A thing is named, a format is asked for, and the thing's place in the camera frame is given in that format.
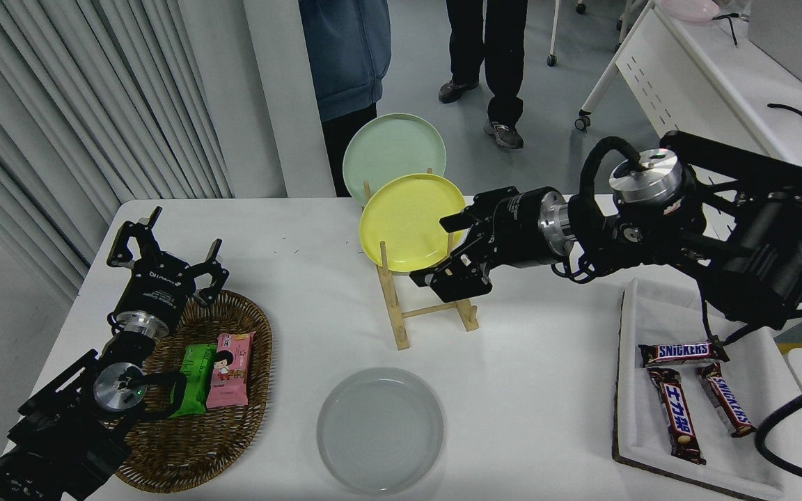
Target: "pink object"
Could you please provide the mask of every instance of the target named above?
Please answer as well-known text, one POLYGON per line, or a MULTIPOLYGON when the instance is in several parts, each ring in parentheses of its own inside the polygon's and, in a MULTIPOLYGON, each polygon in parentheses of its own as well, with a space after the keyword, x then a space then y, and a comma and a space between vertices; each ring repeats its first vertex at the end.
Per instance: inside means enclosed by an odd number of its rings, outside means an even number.
POLYGON ((658 0, 665 13, 688 22, 708 22, 720 13, 720 6, 710 0, 658 0))
POLYGON ((206 399, 207 409, 248 404, 246 377, 254 335, 255 331, 247 334, 219 334, 210 396, 206 399))

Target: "wicker basket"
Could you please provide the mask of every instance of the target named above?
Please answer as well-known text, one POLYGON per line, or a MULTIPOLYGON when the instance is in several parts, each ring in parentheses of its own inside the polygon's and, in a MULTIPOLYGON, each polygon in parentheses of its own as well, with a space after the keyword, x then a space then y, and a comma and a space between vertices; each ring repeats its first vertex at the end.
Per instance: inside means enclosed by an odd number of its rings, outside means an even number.
MULTIPOLYGON (((117 472, 141 491, 178 492, 210 481, 238 459, 261 425, 271 372, 271 326, 249 299, 222 291, 209 308, 189 302, 175 334, 159 341, 144 362, 146 374, 178 371, 184 348, 215 343, 220 333, 255 331, 247 391, 249 405, 207 410, 158 422, 140 422, 125 438, 132 455, 117 472)), ((150 409, 168 405, 168 391, 152 388, 150 409)))

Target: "person's leg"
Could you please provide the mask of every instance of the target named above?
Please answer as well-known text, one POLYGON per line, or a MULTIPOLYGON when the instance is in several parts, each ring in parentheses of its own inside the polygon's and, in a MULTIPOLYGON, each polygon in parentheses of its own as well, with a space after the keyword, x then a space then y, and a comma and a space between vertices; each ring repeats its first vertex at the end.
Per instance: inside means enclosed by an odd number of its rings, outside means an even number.
POLYGON ((451 23, 451 75, 454 82, 469 84, 478 80, 485 44, 482 39, 484 0, 448 0, 451 23))
POLYGON ((357 133, 373 118, 376 118, 376 104, 321 123, 321 128, 324 130, 324 142, 327 145, 327 159, 330 161, 333 186, 336 187, 336 196, 351 196, 343 180, 343 158, 354 133, 357 133))
POLYGON ((528 0, 487 0, 485 76, 494 98, 490 121, 515 128, 522 114, 519 89, 525 68, 525 18, 528 0))

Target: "pink snack package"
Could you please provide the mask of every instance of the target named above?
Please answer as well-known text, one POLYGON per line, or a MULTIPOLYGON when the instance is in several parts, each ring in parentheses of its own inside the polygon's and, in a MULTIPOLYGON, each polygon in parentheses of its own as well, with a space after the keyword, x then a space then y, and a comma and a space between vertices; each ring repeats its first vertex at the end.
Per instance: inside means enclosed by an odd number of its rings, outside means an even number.
POLYGON ((206 399, 207 409, 245 406, 249 402, 246 397, 246 375, 254 335, 255 331, 246 334, 219 334, 210 396, 206 399))

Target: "shoe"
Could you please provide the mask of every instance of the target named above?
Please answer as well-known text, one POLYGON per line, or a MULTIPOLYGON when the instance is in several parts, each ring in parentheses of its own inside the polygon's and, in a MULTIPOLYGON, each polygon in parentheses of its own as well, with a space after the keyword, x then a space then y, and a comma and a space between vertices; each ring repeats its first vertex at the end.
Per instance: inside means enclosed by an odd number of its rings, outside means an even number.
POLYGON ((439 101, 447 104, 454 102, 462 96, 464 92, 477 88, 478 80, 472 83, 456 83, 454 79, 448 80, 448 83, 442 85, 439 89, 439 101))
POLYGON ((520 150, 525 146, 525 140, 521 138, 515 127, 492 122, 490 118, 485 122, 485 134, 493 136, 497 140, 497 145, 501 148, 510 150, 520 150))

